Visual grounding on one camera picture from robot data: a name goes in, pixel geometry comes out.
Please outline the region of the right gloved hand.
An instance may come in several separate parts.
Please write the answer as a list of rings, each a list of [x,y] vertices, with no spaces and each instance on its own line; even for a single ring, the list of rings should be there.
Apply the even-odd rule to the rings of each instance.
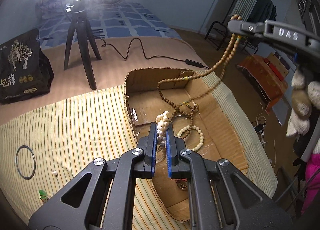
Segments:
[[[294,152],[306,162],[319,150],[319,75],[298,67],[291,86],[292,109],[286,136],[295,138]]]

